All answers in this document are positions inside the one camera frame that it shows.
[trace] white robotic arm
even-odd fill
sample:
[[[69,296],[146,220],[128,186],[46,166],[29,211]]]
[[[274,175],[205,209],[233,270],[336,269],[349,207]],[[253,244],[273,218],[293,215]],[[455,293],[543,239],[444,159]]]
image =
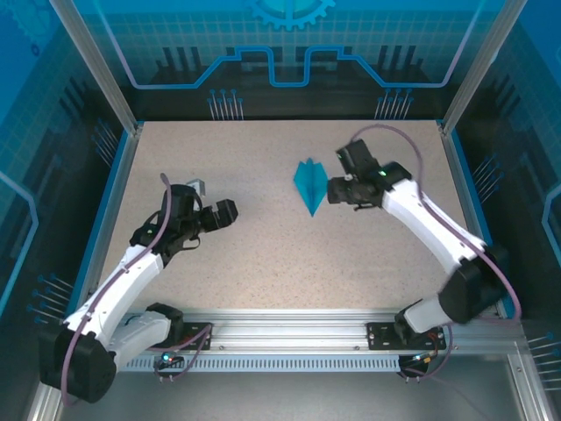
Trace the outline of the white robotic arm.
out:
[[[419,300],[395,317],[395,330],[404,345],[423,339],[426,331],[449,323],[465,324],[506,294],[501,280],[485,262],[449,229],[438,222],[418,196],[411,174],[396,162],[381,166],[370,155],[363,140],[337,151],[346,177],[328,182],[328,201],[357,205],[355,210],[378,207],[405,224],[437,257],[449,276],[436,295]],[[456,224],[425,195],[423,201],[453,230],[504,266],[506,253],[489,247]]]
[[[88,315],[92,302],[111,277],[145,249],[144,246],[138,245],[127,248],[119,266],[107,280],[80,309],[64,321],[70,331],[75,332],[78,329],[84,316]],[[158,344],[167,338],[171,321],[155,311],[146,311],[127,326],[118,327],[124,314],[140,292],[160,274],[163,268],[164,263],[159,254],[147,253],[127,272],[119,276],[108,294],[101,298],[96,306],[96,311],[83,329],[84,332],[94,333],[105,349],[115,353],[114,361],[117,371],[149,346]]]
[[[66,375],[67,391],[90,403],[101,399],[115,373],[147,348],[180,344],[183,315],[165,304],[153,304],[138,318],[125,325],[119,323],[140,292],[178,252],[196,248],[185,248],[186,241],[200,242],[201,233],[231,225],[238,210],[228,199],[218,202],[216,211],[211,206],[203,208],[199,195],[203,194],[204,184],[199,180],[188,185],[174,184],[170,191],[167,223],[163,218],[167,213],[164,195],[160,211],[134,232],[123,259],[94,295],[62,325],[46,325],[39,333],[43,383],[60,388],[65,355],[73,349],[70,344],[76,334],[79,336]]]

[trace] speckled tabletop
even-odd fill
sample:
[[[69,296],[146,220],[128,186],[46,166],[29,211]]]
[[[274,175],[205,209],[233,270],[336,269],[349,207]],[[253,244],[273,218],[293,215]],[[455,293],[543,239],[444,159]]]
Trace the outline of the speckled tabletop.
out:
[[[312,218],[293,178],[299,161],[343,175],[336,149],[366,121],[148,122],[138,144],[103,269],[122,257],[134,230],[160,207],[172,183],[200,178],[205,205],[230,198],[239,217],[201,236],[142,292],[134,310],[160,302],[181,309],[401,308],[437,292],[445,274],[429,250],[383,210],[355,212],[323,201]],[[465,226],[437,124],[389,122],[410,134],[425,160],[423,187]],[[416,175],[409,144],[374,130],[363,136],[380,163]]]

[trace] blue paper crane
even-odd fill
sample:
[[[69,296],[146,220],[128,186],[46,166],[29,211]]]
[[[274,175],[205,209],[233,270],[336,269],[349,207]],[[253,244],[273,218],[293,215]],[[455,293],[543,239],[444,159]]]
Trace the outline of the blue paper crane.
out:
[[[327,194],[327,180],[327,174],[321,163],[315,163],[308,158],[306,163],[298,164],[295,184],[312,217]]]

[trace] glass panel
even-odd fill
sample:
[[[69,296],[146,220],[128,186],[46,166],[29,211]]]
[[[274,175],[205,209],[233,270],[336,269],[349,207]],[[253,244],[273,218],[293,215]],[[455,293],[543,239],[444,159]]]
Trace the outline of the glass panel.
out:
[[[140,119],[441,118],[503,3],[76,0]]]
[[[482,217],[510,253],[531,339],[561,334],[560,17],[559,2],[527,3],[457,128]],[[557,377],[558,364],[546,367]]]
[[[25,419],[35,331],[66,310],[122,128],[49,3],[1,7],[0,407]]]

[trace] purple cable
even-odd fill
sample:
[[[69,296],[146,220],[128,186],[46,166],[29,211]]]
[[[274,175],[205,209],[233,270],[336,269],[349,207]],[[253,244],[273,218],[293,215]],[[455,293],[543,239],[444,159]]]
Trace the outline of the purple cable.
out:
[[[444,220],[440,215],[438,215],[432,209],[432,207],[430,206],[429,203],[425,202],[425,196],[424,196],[423,189],[422,189],[423,170],[424,170],[424,168],[423,168],[423,157],[421,156],[421,151],[419,150],[416,143],[404,131],[402,131],[400,129],[397,129],[395,127],[392,127],[391,125],[383,125],[381,123],[377,123],[375,125],[368,125],[366,127],[363,127],[358,132],[356,132],[352,135],[351,142],[356,140],[357,137],[361,133],[363,133],[367,130],[370,130],[370,129],[378,129],[378,128],[386,129],[386,130],[389,130],[391,132],[399,134],[413,147],[413,149],[415,150],[415,155],[416,155],[417,160],[419,162],[419,175],[417,176],[417,195],[419,196],[419,199],[421,200],[421,204],[423,205],[423,208],[440,225],[442,225],[449,232],[451,232],[452,235],[454,235],[454,237],[456,237],[457,239],[462,241],[464,244],[466,244],[475,254],[478,255],[478,257],[480,257],[491,268],[491,270],[493,270],[493,272],[501,280],[502,284],[504,285],[505,289],[507,290],[508,294],[510,295],[510,298],[513,301],[513,304],[514,304],[514,307],[515,307],[515,315],[513,317],[513,322],[520,321],[520,318],[522,316],[522,308],[520,306],[520,301],[518,300],[518,296],[516,296],[515,290],[512,288],[512,285],[510,285],[510,282],[508,281],[507,277],[502,273],[502,271],[499,269],[499,267],[497,265],[495,265],[495,263],[485,255],[485,253],[483,253],[481,250],[479,250],[474,244],[472,244],[471,241],[469,241],[466,237],[464,237],[460,232],[456,231],[453,226],[448,224],[448,222],[446,222],[446,220]]]
[[[78,328],[76,329],[76,332],[74,332],[74,335],[72,336],[72,339],[70,340],[70,344],[68,344],[67,353],[64,356],[64,362],[62,363],[62,374],[61,374],[61,377],[60,377],[60,393],[61,393],[61,396],[62,396],[62,403],[64,404],[64,406],[72,406],[72,405],[75,404],[75,402],[70,403],[69,398],[68,398],[68,370],[70,368],[70,360],[72,359],[72,354],[74,353],[74,349],[76,348],[76,344],[78,343],[78,339],[80,338],[80,335],[82,334],[82,332],[84,330],[84,327],[86,326],[88,321],[91,320],[91,318],[93,316],[93,313],[96,309],[96,306],[102,300],[103,296],[109,290],[109,288],[111,288],[111,286],[113,286],[113,284],[119,279],[119,277],[122,274],[127,272],[132,265],[134,265],[137,261],[139,261],[140,259],[142,259],[144,256],[146,256],[148,253],[150,253],[152,251],[152,249],[154,248],[154,246],[156,246],[156,244],[158,244],[158,241],[160,241],[161,236],[164,234],[164,231],[166,230],[167,223],[169,222],[169,217],[170,217],[170,213],[171,213],[171,209],[172,209],[172,187],[171,187],[171,185],[169,183],[169,180],[167,179],[165,174],[161,173],[160,178],[164,182],[164,184],[166,185],[166,192],[167,192],[167,200],[166,200],[166,205],[167,206],[166,206],[166,215],[164,217],[164,221],[163,221],[160,229],[158,230],[158,233],[156,234],[156,236],[154,237],[152,242],[148,245],[148,247],[145,248],[139,254],[137,254],[130,262],[126,263],[123,268],[121,268],[118,272],[116,272],[107,281],[107,283],[99,291],[99,294],[97,294],[96,298],[94,298],[94,301],[89,306],[88,313],[86,313],[82,317],[82,321],[78,325]]]
[[[448,362],[448,360],[450,359],[450,356],[452,354],[452,344],[454,343],[454,335],[452,335],[452,326],[446,325],[446,327],[448,328],[448,349],[446,350],[446,354],[444,355],[444,359],[442,360],[442,362],[440,363],[440,365],[437,368],[432,370],[427,375],[424,375],[423,379],[429,379],[431,377],[434,377],[440,370],[442,370],[442,367],[444,367],[446,365],[446,363]]]
[[[427,376],[424,375],[422,371],[415,370],[414,368],[405,368],[405,370],[415,375],[419,375],[418,377],[419,380],[427,378]],[[402,373],[400,373],[400,375],[403,378],[408,378],[406,375],[403,375]],[[458,393],[458,395],[462,396],[464,400],[467,402],[467,404],[470,405],[474,410],[476,410],[484,419],[488,421],[493,421],[491,417],[489,417],[485,412],[483,412],[480,408],[478,408],[478,406],[475,404],[475,402],[472,399],[470,399],[464,392],[458,389],[455,384],[453,384],[452,382],[447,382],[446,380],[439,379],[438,377],[433,377],[432,380],[434,380],[435,382],[439,382],[440,384],[443,384],[448,388],[454,389],[454,391]]]
[[[207,325],[204,329],[202,329],[200,332],[198,332],[192,339],[188,340],[187,342],[185,342],[184,344],[181,345],[181,347],[185,347],[188,346],[190,344],[192,344],[193,342],[195,342],[197,339],[199,339],[202,335],[204,335],[204,339],[201,341],[201,343],[199,344],[199,347],[196,349],[196,353],[195,355],[193,355],[193,359],[191,359],[191,361],[189,362],[189,364],[185,367],[185,369],[183,371],[181,371],[178,375],[174,375],[169,377],[169,379],[167,377],[164,377],[161,375],[160,371],[158,370],[157,367],[154,368],[154,373],[156,375],[160,376],[160,379],[168,379],[170,382],[172,380],[175,379],[179,379],[180,377],[183,377],[194,365],[195,365],[195,361],[198,358],[199,354],[202,351],[202,347],[204,346],[204,343],[206,342],[209,333],[210,333],[210,329],[211,326]],[[162,348],[150,348],[151,350],[161,350]],[[171,347],[171,348],[164,348],[164,351],[174,351],[178,349],[177,346],[176,347]]]

